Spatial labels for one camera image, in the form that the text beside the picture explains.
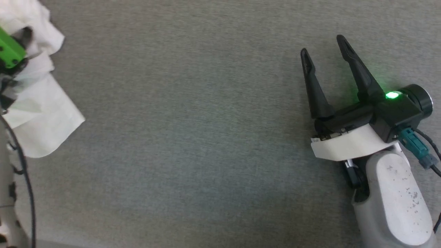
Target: camera lens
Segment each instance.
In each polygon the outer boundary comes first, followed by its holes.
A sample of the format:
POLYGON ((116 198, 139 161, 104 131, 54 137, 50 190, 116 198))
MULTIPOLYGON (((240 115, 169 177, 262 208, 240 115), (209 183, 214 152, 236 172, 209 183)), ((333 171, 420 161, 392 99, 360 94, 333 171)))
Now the camera lens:
POLYGON ((432 101, 429 93, 423 87, 416 84, 411 84, 399 89, 398 91, 406 94, 407 97, 421 109, 423 118, 427 118, 432 114, 434 110, 434 102, 432 101))

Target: cable connector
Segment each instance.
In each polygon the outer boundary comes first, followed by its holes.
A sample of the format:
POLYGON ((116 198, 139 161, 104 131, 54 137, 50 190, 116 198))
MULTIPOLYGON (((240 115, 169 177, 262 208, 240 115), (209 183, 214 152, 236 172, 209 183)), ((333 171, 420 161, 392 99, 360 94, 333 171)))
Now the cable connector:
POLYGON ((398 140, 418 159, 424 169, 430 169, 431 166, 438 163, 438 160, 429 153, 429 148, 418 138, 412 128, 403 129, 398 135, 398 140))

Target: wire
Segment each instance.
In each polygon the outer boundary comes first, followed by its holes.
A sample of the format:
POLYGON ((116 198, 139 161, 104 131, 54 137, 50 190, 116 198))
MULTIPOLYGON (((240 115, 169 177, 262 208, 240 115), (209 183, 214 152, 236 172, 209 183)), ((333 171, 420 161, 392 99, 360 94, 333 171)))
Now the wire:
POLYGON ((34 201, 34 192, 32 190, 32 185, 30 184, 30 178, 27 170, 26 158, 23 153, 23 149, 20 146, 19 141, 17 140, 17 136, 15 136, 14 131, 1 115, 0 115, 0 121, 3 122, 3 125, 5 125, 5 128, 9 131, 12 141, 14 141, 15 144, 14 147, 17 149, 20 163, 22 165, 21 171, 23 172, 23 175, 25 177, 26 186, 29 193, 29 202, 30 202, 30 211, 31 211, 31 248, 36 248, 37 227, 36 227, 35 201, 34 201))
MULTIPOLYGON (((418 128, 416 128, 415 129, 415 132, 417 132, 419 135, 421 135, 421 137, 423 137, 425 140, 427 140, 427 142, 429 142, 429 144, 432 146, 432 148, 434 149, 434 151, 435 151, 435 153, 438 155, 438 158, 440 159, 440 161, 441 161, 441 154, 440 154, 440 151, 438 150, 438 147, 437 147, 437 145, 434 143, 434 141, 429 137, 429 136, 427 136, 425 133, 423 133, 421 130, 419 130, 418 128)), ((435 165, 432 165, 431 167, 430 167, 439 177, 441 177, 441 171, 438 169, 438 167, 437 166, 435 166, 435 165)), ((434 226, 434 233, 437 233, 437 231, 438 231, 438 227, 439 227, 439 225, 441 224, 441 214, 439 215, 439 217, 438 217, 438 221, 435 223, 435 226, 434 226)))

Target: white paper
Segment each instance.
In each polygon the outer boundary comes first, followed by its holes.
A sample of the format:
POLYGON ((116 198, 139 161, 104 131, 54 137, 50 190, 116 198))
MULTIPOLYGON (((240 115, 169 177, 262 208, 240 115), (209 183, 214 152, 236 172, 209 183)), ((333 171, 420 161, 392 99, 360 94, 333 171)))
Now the white paper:
POLYGON ((4 118, 25 155, 40 158, 57 149, 84 117, 50 74, 49 55, 61 48, 64 36, 50 23, 48 9, 37 0, 0 0, 0 27, 12 34, 26 26, 34 35, 26 50, 30 60, 15 78, 18 98, 4 118))

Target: green light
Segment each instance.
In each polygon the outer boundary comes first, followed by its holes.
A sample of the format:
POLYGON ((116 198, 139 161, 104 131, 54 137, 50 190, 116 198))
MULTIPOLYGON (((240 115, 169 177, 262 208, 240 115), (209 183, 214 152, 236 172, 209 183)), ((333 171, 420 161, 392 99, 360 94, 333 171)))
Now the green light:
POLYGON ((395 99, 395 98, 397 98, 399 95, 400 95, 400 94, 398 94, 397 92, 395 92, 395 91, 391 91, 391 92, 389 92, 389 93, 386 94, 386 97, 389 98, 389 99, 395 99))

